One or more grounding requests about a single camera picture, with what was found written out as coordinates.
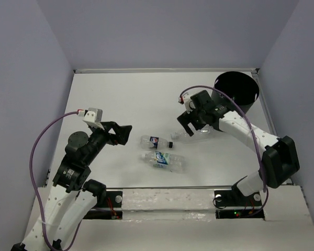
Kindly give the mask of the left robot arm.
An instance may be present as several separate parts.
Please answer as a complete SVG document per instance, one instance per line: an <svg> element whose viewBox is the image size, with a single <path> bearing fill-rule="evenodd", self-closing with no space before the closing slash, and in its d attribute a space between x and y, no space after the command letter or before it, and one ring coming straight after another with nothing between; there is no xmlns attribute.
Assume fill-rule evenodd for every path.
<svg viewBox="0 0 314 251"><path fill-rule="evenodd" d="M132 126L102 122L92 134L77 131L68 138L65 155L46 202L36 195L40 215L28 235L12 250L69 250L88 211L105 202L106 186L89 179L90 164L105 145L125 145Z"/></svg>

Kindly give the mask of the blue label clear bottle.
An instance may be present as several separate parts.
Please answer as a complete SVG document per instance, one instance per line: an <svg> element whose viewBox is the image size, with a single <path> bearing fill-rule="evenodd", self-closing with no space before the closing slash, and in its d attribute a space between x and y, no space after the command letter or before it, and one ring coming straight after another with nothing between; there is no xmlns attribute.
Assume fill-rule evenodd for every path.
<svg viewBox="0 0 314 251"><path fill-rule="evenodd" d="M214 129L206 125L200 130L193 130L193 135L190 136L184 129L171 133L171 139L181 143L195 143L206 141L214 137Z"/></svg>

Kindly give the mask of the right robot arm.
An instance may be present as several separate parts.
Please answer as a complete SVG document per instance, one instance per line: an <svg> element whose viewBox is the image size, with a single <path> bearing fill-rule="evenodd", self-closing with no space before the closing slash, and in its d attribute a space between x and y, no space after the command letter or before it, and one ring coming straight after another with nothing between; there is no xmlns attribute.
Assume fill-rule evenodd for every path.
<svg viewBox="0 0 314 251"><path fill-rule="evenodd" d="M234 204L242 205L250 195L266 188L278 188L299 171L294 140L288 136L280 138L269 134L253 125L245 112L227 95L217 102L205 90L192 96L184 90L178 102L186 110L177 120L189 136L194 135L191 126L200 130L209 125L233 136L256 154L259 169L241 178L231 188L230 198Z"/></svg>

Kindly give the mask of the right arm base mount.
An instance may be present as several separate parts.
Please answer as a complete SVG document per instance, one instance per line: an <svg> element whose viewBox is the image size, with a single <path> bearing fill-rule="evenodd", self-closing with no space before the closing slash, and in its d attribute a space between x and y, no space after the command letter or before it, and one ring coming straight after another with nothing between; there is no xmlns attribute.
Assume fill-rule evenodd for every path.
<svg viewBox="0 0 314 251"><path fill-rule="evenodd" d="M265 219L262 207L262 199L259 192L245 197L241 195L236 199L232 196L232 190L215 190L212 199L216 209L216 219Z"/></svg>

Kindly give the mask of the pepsi label clear bottle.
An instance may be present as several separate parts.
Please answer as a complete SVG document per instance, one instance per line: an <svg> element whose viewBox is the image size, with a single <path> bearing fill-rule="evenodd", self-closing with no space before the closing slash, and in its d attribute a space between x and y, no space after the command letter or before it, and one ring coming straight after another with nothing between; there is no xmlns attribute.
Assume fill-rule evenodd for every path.
<svg viewBox="0 0 314 251"><path fill-rule="evenodd" d="M140 138L140 146L148 150L172 149L173 142L157 136L143 135Z"/></svg>

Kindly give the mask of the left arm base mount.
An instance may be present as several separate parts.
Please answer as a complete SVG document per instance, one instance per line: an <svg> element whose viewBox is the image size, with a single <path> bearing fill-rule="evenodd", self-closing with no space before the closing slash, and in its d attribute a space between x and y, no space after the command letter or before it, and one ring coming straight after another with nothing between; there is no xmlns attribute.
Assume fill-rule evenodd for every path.
<svg viewBox="0 0 314 251"><path fill-rule="evenodd" d="M103 201L98 200L96 206L90 209L85 220L121 220L123 192L108 190Z"/></svg>

